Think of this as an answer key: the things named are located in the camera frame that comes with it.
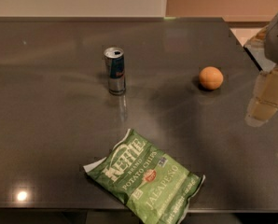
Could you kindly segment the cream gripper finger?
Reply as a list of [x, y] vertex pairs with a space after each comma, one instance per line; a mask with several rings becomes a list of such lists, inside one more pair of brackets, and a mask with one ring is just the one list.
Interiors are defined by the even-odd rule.
[[260, 71], [257, 76], [253, 97], [247, 107], [246, 123], [260, 127], [278, 111], [278, 64], [271, 71]]
[[264, 41], [267, 33], [267, 27], [263, 27], [261, 30], [259, 30], [251, 39], [250, 43], [255, 48], [263, 48], [264, 47]]

